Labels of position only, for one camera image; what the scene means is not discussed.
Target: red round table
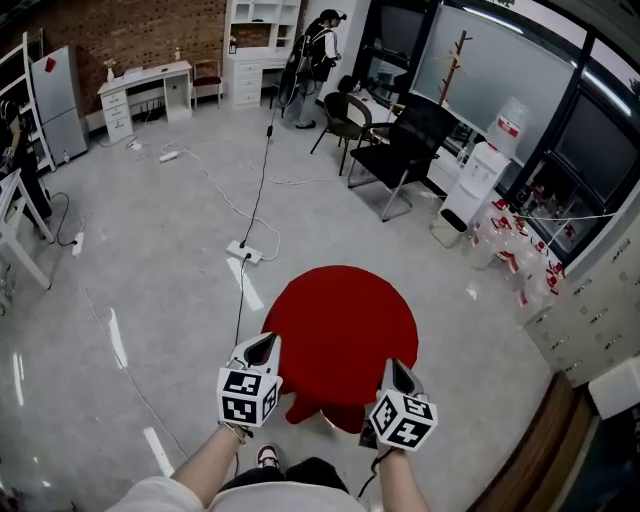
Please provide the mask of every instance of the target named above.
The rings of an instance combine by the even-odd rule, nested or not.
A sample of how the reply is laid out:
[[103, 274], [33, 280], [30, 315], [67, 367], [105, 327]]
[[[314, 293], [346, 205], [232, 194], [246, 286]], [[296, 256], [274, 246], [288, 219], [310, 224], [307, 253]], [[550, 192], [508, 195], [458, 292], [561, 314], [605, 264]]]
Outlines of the red round table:
[[291, 281], [264, 322], [282, 338], [287, 412], [300, 423], [322, 411], [334, 425], [357, 434], [364, 405], [376, 400], [389, 357], [416, 361], [418, 332], [409, 306], [384, 279], [355, 267], [310, 270]]

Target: red brick wall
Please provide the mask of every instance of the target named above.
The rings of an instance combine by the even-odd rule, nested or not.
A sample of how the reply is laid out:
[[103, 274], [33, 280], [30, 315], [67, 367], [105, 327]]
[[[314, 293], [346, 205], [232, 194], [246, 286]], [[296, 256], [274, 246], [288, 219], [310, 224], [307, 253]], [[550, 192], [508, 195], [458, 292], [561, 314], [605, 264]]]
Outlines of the red brick wall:
[[45, 50], [76, 45], [88, 114], [101, 108], [97, 92], [109, 58], [117, 62], [116, 74], [170, 62], [176, 46], [190, 62], [221, 59], [225, 10], [226, 0], [50, 0], [3, 28], [0, 50], [16, 46], [24, 30], [41, 27], [50, 45]]
[[269, 46], [271, 25], [251, 25], [250, 23], [233, 25], [231, 35], [236, 38], [238, 48]]

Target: black office chair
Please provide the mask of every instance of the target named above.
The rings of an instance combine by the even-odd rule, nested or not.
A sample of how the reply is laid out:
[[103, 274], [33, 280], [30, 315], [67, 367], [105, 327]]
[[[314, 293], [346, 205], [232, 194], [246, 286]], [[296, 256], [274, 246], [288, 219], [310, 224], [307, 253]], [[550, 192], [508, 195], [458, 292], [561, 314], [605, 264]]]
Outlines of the black office chair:
[[[351, 151], [353, 162], [347, 174], [347, 186], [354, 188], [380, 180], [391, 192], [391, 199], [381, 215], [382, 222], [408, 213], [413, 204], [401, 194], [400, 187], [427, 176], [431, 161], [438, 158], [436, 151], [457, 123], [458, 120], [441, 106], [426, 98], [413, 96], [394, 123], [367, 126], [367, 131], [388, 128], [389, 143], [360, 147], [363, 137], [360, 138], [358, 147]], [[356, 161], [375, 178], [352, 183], [351, 174]], [[387, 211], [396, 196], [407, 203], [409, 209], [387, 217]]]
[[[344, 167], [344, 161], [347, 158], [347, 151], [349, 149], [349, 141], [358, 140], [362, 135], [362, 126], [357, 125], [347, 117], [349, 110], [349, 104], [356, 107], [364, 117], [364, 125], [371, 124], [371, 112], [367, 106], [358, 98], [351, 94], [345, 94], [343, 92], [331, 92], [324, 97], [324, 112], [327, 116], [327, 127], [320, 134], [320, 137], [311, 148], [311, 154], [318, 147], [324, 134], [329, 132], [339, 137], [338, 147], [344, 140], [344, 152], [342, 153], [342, 162], [340, 163], [340, 173], [342, 176], [342, 168]], [[364, 140], [370, 141], [369, 133], [365, 133]]]

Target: black pants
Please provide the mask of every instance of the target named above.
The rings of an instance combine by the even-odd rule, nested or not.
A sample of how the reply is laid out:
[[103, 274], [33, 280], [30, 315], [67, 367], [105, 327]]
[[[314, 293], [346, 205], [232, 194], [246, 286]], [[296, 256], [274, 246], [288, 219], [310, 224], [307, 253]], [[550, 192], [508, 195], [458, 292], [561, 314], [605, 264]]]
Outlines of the black pants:
[[238, 475], [230, 482], [227, 482], [220, 491], [263, 482], [284, 481], [333, 487], [334, 489], [340, 489], [341, 491], [349, 493], [338, 476], [336, 468], [318, 457], [311, 457], [310, 459], [304, 460], [300, 464], [287, 469], [284, 474], [282, 474], [279, 469], [272, 467], [250, 469]]
[[[42, 192], [42, 187], [40, 187], [40, 183], [38, 181], [38, 161], [36, 160], [36, 156], [33, 153], [26, 153], [19, 159], [14, 162], [14, 168], [22, 169], [20, 172], [20, 179], [24, 184], [24, 188], [27, 189], [27, 194], [33, 201], [33, 204], [38, 210], [40, 217], [43, 219], [47, 219], [51, 217], [51, 206], [49, 206], [49, 201]], [[15, 194], [13, 195], [13, 199], [18, 199], [21, 197], [20, 191], [16, 189]], [[29, 219], [34, 226], [37, 226], [33, 215], [29, 211], [29, 207], [25, 205], [24, 208], [24, 216]]]

